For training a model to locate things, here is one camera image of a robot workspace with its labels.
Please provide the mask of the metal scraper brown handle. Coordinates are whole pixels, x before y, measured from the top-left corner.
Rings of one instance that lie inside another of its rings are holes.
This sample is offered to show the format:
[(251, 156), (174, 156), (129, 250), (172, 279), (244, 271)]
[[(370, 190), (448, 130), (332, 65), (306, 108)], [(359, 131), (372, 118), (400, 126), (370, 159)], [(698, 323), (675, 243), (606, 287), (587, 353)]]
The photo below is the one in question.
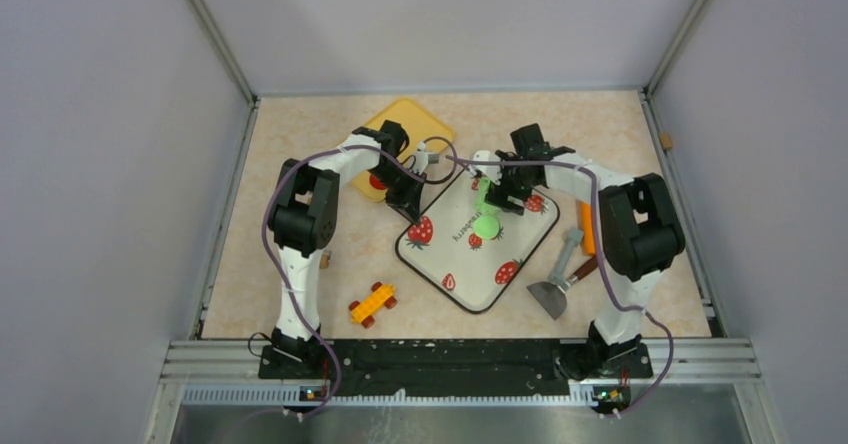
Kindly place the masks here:
[(548, 281), (529, 284), (526, 289), (552, 320), (559, 319), (567, 308), (567, 291), (598, 268), (596, 256), (581, 264), (570, 276), (554, 275)]

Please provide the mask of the green dough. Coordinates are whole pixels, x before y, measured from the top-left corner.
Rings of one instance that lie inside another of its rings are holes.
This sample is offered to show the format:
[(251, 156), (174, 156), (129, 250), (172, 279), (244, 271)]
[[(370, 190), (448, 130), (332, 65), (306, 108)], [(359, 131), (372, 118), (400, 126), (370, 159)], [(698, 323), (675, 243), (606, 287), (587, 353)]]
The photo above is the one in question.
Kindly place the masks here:
[(474, 207), (482, 216), (496, 217), (500, 210), (498, 207), (490, 204), (487, 200), (488, 192), (492, 186), (491, 180), (486, 176), (481, 176), (477, 180), (477, 195), (475, 198)]

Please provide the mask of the white strawberry tray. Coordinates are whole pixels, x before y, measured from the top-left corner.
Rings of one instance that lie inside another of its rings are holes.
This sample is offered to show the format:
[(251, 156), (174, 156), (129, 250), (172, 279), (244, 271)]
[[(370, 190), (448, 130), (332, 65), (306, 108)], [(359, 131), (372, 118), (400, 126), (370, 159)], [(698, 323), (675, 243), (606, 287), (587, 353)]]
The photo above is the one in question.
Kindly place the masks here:
[(472, 314), (493, 306), (560, 217), (555, 201), (535, 191), (523, 215), (499, 214), (499, 235), (483, 240), (472, 230), (481, 215), (474, 207), (477, 180), (453, 179), (395, 244), (401, 262)]

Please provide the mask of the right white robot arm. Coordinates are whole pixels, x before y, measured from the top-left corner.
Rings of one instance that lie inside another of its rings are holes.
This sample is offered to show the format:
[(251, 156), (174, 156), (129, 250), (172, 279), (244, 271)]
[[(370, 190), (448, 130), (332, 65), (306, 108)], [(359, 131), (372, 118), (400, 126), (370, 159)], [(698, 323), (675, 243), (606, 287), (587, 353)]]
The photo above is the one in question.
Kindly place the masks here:
[(476, 173), (489, 184), (485, 203), (523, 214), (538, 187), (564, 192), (590, 208), (595, 257), (608, 301), (585, 343), (565, 368), (575, 379), (612, 376), (636, 350), (656, 284), (685, 249), (685, 236), (664, 178), (634, 176), (593, 163), (567, 146), (552, 146), (539, 125), (511, 133), (513, 151), (479, 151)]

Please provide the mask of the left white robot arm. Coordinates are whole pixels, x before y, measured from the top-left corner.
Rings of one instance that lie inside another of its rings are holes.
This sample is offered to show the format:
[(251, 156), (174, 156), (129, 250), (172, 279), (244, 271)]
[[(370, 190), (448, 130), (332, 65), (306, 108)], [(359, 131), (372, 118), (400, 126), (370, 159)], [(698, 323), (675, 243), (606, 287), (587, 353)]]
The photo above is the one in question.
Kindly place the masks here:
[(297, 377), (319, 368), (317, 309), (320, 261), (337, 227), (342, 186), (367, 172), (386, 188), (385, 202), (411, 224), (421, 220), (421, 195), (431, 163), (397, 122), (359, 127), (339, 146), (284, 162), (265, 211), (263, 243), (281, 273), (280, 314), (270, 346)]

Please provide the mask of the round green dough wrapper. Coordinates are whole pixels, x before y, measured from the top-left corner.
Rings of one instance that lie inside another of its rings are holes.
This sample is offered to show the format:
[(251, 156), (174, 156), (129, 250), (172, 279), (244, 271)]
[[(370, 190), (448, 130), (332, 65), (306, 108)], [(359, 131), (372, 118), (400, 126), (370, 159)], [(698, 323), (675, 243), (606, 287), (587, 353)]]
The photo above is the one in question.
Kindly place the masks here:
[(495, 215), (481, 214), (472, 224), (472, 230), (483, 240), (493, 240), (499, 235), (501, 225)]

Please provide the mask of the yellow tray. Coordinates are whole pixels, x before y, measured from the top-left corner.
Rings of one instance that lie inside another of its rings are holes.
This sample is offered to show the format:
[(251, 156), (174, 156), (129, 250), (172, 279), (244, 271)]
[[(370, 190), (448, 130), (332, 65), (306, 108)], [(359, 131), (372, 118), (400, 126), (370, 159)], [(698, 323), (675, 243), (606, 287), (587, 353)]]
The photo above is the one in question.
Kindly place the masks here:
[[(409, 164), (409, 157), (425, 139), (439, 136), (451, 143), (455, 140), (455, 131), (451, 127), (409, 98), (395, 100), (369, 119), (364, 126), (379, 130), (386, 120), (400, 124), (410, 140), (409, 146), (398, 157), (398, 160), (405, 165)], [(354, 177), (350, 184), (368, 201), (381, 202), (384, 200), (386, 190), (383, 187), (376, 186), (376, 181), (367, 171)]]

